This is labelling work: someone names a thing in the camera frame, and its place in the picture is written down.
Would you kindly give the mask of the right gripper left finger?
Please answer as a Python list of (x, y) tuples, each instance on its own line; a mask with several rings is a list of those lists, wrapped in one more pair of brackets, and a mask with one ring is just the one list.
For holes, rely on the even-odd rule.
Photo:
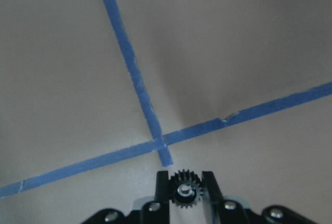
[(170, 194), (168, 171), (159, 171), (156, 177), (154, 223), (170, 223)]

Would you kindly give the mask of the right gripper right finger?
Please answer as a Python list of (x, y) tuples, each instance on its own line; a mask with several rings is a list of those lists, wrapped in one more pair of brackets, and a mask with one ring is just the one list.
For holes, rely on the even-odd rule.
[(212, 171), (202, 171), (203, 211), (207, 223), (223, 223), (224, 197)]

